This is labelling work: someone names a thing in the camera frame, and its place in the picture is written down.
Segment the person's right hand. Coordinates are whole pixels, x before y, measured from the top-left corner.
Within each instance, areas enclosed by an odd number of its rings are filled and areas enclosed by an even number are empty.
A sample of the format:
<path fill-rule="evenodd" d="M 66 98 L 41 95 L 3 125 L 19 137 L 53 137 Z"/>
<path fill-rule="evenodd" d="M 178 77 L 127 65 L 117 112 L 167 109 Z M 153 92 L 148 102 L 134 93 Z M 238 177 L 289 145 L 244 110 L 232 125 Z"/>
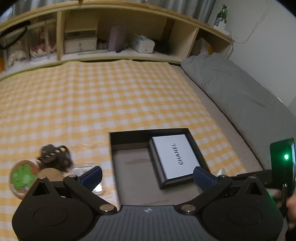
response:
<path fill-rule="evenodd" d="M 276 202 L 278 208 L 281 207 L 281 193 L 278 189 L 267 189 L 273 200 Z M 296 194 L 295 192 L 291 197 L 287 199 L 287 218 L 288 228 L 291 230 L 295 228 L 295 216 L 296 216 Z"/>

